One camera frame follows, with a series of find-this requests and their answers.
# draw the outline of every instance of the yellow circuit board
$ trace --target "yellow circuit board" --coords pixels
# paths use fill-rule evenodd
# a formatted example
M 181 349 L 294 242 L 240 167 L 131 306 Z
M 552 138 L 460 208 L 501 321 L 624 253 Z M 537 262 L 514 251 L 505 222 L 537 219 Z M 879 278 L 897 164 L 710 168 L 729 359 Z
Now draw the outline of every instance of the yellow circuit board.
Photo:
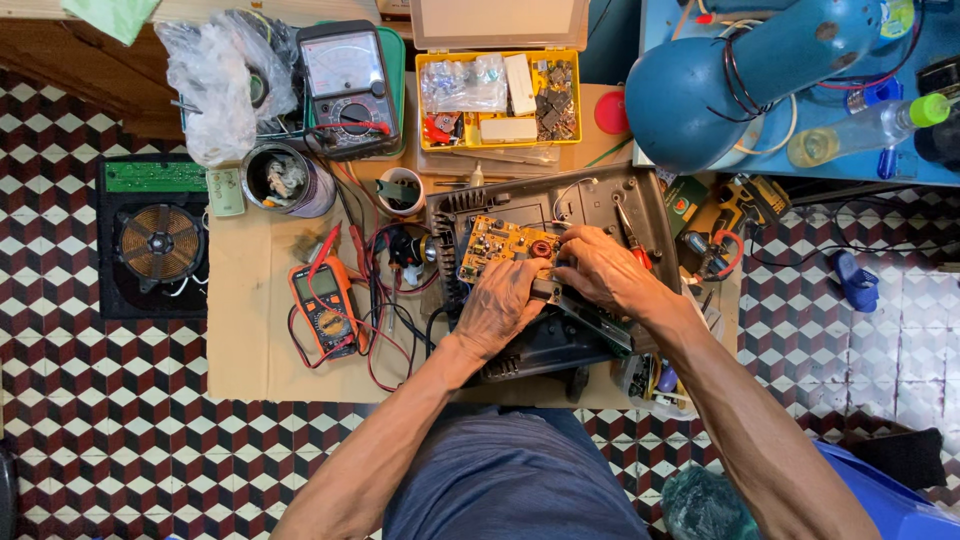
M 467 253 L 457 270 L 457 276 L 462 282 L 476 283 L 488 262 L 541 257 L 555 265 L 559 250 L 558 234 L 521 228 L 515 223 L 508 223 L 502 219 L 478 215 L 473 223 Z M 537 277 L 541 280 L 553 281 L 553 271 L 549 268 L 540 270 Z M 558 292 L 547 303 L 557 304 L 559 301 Z

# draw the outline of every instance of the yellow component box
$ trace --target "yellow component box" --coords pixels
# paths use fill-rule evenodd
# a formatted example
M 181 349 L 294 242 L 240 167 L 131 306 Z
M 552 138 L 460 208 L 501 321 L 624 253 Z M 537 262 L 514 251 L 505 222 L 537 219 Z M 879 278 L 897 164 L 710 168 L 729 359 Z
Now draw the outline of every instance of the yellow component box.
M 519 148 L 574 144 L 582 138 L 580 111 L 580 64 L 577 51 L 567 49 L 577 37 L 587 15 L 588 0 L 411 0 L 414 43 L 427 53 L 416 56 L 420 147 L 427 152 L 458 149 Z M 519 47 L 543 47 L 543 50 L 516 50 Z M 482 49 L 473 52 L 449 52 L 455 49 Z M 503 57 L 503 70 L 495 75 L 479 68 L 489 55 Z M 423 77 L 427 85 L 440 87 L 454 77 L 437 77 L 431 70 L 437 62 L 463 69 L 463 62 L 475 62 L 480 77 L 517 85 L 516 64 L 509 57 L 525 55 L 533 95 L 521 96 L 518 107 L 529 110 L 529 99 L 536 99 L 536 111 L 511 116 L 505 111 L 426 110 Z M 507 98 L 510 107 L 511 99 Z M 481 126 L 487 125 L 484 133 Z

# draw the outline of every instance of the green cloth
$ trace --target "green cloth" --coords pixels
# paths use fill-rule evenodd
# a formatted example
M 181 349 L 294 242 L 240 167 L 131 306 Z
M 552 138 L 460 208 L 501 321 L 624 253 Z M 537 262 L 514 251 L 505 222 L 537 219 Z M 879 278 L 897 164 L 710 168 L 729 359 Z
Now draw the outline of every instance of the green cloth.
M 160 0 L 60 0 L 60 7 L 128 47 Z

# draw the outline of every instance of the green bottle cap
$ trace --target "green bottle cap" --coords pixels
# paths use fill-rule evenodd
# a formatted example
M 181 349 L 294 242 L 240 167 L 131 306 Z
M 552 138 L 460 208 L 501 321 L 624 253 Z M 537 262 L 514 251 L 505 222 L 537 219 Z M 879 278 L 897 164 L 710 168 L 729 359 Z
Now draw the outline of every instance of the green bottle cap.
M 921 128 L 939 124 L 950 115 L 949 100 L 943 94 L 929 94 L 913 100 L 910 119 Z

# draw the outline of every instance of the flip flop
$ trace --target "flip flop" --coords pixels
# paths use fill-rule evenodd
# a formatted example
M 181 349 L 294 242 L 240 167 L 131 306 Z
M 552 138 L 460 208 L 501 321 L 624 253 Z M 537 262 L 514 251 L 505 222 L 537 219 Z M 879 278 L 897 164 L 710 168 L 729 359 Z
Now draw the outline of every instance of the flip flop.
M 880 292 L 876 288 L 879 280 L 876 276 L 860 268 L 853 254 L 848 251 L 840 250 L 830 259 L 850 305 L 857 311 L 873 313 L 876 310 L 876 301 L 880 298 Z

